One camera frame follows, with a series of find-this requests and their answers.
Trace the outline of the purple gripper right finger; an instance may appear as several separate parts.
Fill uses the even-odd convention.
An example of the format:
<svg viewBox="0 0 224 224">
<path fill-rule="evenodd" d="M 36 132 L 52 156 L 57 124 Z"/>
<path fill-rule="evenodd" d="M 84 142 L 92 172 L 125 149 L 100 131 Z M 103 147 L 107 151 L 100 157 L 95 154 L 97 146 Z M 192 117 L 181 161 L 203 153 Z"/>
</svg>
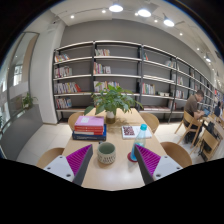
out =
<svg viewBox="0 0 224 224">
<path fill-rule="evenodd" d="M 152 183 L 182 169 L 170 156 L 159 156 L 147 148 L 136 145 L 135 157 L 145 184 Z"/>
</svg>

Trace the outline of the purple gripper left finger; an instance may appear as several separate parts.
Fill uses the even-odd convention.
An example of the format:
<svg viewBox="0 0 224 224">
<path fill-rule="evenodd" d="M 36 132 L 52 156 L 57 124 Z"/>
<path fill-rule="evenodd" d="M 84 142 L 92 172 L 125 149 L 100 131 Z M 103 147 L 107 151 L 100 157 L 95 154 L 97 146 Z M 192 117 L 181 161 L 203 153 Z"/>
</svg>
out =
<svg viewBox="0 0 224 224">
<path fill-rule="evenodd" d="M 57 156 L 44 170 L 81 186 L 92 155 L 92 145 L 87 145 L 68 156 Z"/>
</svg>

